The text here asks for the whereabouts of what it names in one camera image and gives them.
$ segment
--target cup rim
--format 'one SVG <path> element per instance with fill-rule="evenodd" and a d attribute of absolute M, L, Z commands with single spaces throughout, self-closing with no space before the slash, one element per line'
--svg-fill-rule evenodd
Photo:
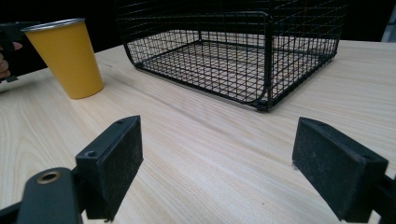
<path fill-rule="evenodd" d="M 34 31 L 42 31 L 42 30 L 48 30 L 48 29 L 53 29 L 53 28 L 58 28 L 74 23 L 79 23 L 85 21 L 84 18 L 74 18 L 74 19 L 68 19 L 68 20 L 62 20 L 62 21 L 52 21 L 52 22 L 47 22 L 47 23 L 42 23 L 34 26 L 29 26 L 21 29 L 22 32 L 27 33 L 27 32 L 34 32 Z"/>

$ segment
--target table surface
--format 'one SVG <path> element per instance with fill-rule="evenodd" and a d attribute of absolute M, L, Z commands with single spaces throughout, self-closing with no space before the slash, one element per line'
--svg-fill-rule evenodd
<path fill-rule="evenodd" d="M 0 85 L 0 207 L 20 201 L 32 175 L 74 168 L 111 123 L 135 115 L 144 161 L 114 223 L 340 223 L 292 167 L 299 117 L 332 125 L 396 175 L 396 44 L 341 41 L 269 113 L 139 72 L 122 46 L 96 59 L 105 87 L 85 99 L 69 99 L 49 69 Z"/>

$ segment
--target wire mesh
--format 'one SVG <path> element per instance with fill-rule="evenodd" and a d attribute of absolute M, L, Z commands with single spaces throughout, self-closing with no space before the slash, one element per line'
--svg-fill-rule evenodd
<path fill-rule="evenodd" d="M 141 70 L 268 110 L 336 54 L 343 0 L 116 1 Z"/>

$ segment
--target black mount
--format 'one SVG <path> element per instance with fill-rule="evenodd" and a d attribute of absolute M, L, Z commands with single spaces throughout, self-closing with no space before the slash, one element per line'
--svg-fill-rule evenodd
<path fill-rule="evenodd" d="M 48 169 L 32 176 L 22 200 L 0 211 L 2 224 L 82 223 L 113 220 L 143 162 L 140 117 L 111 124 L 76 156 L 73 170 Z"/>
<path fill-rule="evenodd" d="M 303 173 L 340 220 L 396 223 L 396 181 L 388 161 L 332 126 L 300 118 L 292 154 Z"/>

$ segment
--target yellow cup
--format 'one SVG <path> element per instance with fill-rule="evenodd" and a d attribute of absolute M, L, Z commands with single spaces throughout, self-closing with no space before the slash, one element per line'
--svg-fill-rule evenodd
<path fill-rule="evenodd" d="M 22 31 L 71 99 L 103 89 L 85 19 L 42 23 Z"/>

